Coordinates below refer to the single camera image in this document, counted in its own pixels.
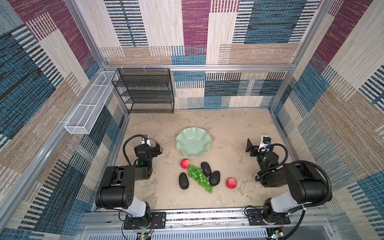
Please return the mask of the aluminium front rail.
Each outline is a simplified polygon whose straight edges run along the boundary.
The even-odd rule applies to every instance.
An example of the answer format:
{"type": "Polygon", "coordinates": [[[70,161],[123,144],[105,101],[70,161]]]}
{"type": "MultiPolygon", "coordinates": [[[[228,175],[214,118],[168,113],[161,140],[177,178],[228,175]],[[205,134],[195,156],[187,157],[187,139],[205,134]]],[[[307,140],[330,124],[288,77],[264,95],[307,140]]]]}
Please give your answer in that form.
{"type": "Polygon", "coordinates": [[[286,236],[298,223],[301,212],[289,215],[290,223],[265,225],[245,215],[245,208],[154,210],[152,229],[127,230],[117,212],[85,213],[77,240],[269,240],[279,231],[286,236]]]}

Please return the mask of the green grape bunch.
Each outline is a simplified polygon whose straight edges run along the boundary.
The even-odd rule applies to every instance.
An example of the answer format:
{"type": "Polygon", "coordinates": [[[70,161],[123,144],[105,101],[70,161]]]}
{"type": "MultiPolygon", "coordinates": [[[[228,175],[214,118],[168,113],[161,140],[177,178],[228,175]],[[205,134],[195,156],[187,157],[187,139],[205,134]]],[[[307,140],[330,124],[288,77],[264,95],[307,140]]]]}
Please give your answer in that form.
{"type": "Polygon", "coordinates": [[[187,170],[189,177],[195,180],[198,185],[202,186],[209,193],[213,192],[213,186],[211,186],[209,178],[205,176],[202,169],[197,166],[189,166],[187,170]]]}

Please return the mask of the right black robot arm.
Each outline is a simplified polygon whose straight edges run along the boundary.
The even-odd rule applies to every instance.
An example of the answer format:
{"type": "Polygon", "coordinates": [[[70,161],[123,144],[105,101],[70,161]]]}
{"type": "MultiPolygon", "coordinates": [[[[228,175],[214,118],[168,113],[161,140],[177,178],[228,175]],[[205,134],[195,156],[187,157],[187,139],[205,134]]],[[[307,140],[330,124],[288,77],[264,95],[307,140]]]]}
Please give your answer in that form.
{"type": "Polygon", "coordinates": [[[289,214],[332,199],[332,183],[327,173],[312,162],[287,163],[288,149],[282,144],[272,144],[270,137],[262,136],[258,146],[247,140],[246,152],[255,157],[259,165],[255,175],[257,183],[264,188],[289,188],[280,196],[265,200],[262,208],[246,207],[244,214],[251,226],[289,224],[289,214]],[[285,151],[282,161],[274,152],[275,147],[285,151]]]}

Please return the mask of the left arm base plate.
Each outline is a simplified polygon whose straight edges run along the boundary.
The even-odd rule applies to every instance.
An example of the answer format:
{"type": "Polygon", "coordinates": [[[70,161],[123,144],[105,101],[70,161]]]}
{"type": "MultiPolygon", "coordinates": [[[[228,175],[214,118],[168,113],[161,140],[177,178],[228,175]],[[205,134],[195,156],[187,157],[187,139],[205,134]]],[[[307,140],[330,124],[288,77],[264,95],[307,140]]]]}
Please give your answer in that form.
{"type": "Polygon", "coordinates": [[[164,229],[166,226],[167,213],[166,212],[154,212],[146,213],[141,218],[131,218],[126,216],[123,224],[124,230],[150,230],[155,226],[155,230],[164,229]]]}

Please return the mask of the red apple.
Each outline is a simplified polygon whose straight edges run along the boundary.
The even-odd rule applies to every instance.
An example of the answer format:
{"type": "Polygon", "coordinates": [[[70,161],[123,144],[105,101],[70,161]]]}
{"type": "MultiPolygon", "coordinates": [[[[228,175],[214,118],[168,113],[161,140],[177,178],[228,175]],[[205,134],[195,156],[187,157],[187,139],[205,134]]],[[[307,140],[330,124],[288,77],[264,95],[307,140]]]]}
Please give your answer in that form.
{"type": "Polygon", "coordinates": [[[228,178],[226,181],[226,186],[229,189],[235,189],[237,187],[237,181],[234,178],[228,178]]]}
{"type": "Polygon", "coordinates": [[[188,159],[183,159],[181,161],[181,167],[183,169],[188,169],[190,167],[190,161],[188,159]]]}

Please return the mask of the dark avocado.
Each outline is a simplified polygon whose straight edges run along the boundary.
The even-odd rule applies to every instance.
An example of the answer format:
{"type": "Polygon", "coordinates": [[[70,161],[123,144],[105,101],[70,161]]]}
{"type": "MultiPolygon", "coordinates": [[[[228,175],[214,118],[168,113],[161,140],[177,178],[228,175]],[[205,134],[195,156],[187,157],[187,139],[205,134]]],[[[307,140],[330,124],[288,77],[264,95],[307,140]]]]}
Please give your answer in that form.
{"type": "Polygon", "coordinates": [[[189,180],[188,180],[188,177],[186,175],[186,173],[181,173],[179,175],[179,186],[182,190],[186,190],[189,188],[189,180]]]}
{"type": "Polygon", "coordinates": [[[217,186],[221,180],[221,173],[219,171],[214,171],[209,177],[209,183],[211,186],[217,186]]]}
{"type": "Polygon", "coordinates": [[[211,167],[207,162],[201,163],[201,169],[206,177],[209,177],[212,174],[211,167]]]}

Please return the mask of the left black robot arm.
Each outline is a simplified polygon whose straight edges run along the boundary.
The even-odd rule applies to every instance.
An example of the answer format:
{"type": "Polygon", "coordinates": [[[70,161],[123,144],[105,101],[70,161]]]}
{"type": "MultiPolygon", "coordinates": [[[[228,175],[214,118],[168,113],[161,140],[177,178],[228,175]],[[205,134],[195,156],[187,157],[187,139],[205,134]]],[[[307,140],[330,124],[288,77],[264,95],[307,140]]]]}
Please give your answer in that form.
{"type": "Polygon", "coordinates": [[[135,197],[135,182],[150,179],[153,158],[162,154],[161,146],[149,143],[134,148],[138,157],[135,165],[107,167],[96,193],[97,208],[117,210],[126,215],[125,229],[148,229],[156,224],[148,203],[135,197]]]}

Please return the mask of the light green scalloped fruit bowl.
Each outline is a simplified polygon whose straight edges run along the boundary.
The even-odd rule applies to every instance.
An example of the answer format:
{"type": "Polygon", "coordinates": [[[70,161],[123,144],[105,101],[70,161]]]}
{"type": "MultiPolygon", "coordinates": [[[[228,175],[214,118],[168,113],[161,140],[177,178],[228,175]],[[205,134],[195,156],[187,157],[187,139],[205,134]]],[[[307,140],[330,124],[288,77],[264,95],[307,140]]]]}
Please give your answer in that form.
{"type": "Polygon", "coordinates": [[[212,138],[204,129],[190,127],[182,130],[176,137],[176,148],[187,158],[202,157],[211,150],[212,138]]]}

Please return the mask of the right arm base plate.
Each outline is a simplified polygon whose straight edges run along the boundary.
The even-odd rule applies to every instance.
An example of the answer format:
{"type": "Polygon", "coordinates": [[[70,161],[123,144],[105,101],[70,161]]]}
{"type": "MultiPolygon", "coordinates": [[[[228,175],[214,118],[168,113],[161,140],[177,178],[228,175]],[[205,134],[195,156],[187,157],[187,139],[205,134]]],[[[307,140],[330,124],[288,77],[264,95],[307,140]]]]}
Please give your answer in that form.
{"type": "Polygon", "coordinates": [[[245,209],[250,226],[289,225],[291,223],[288,214],[264,214],[264,211],[256,208],[245,209]]]}

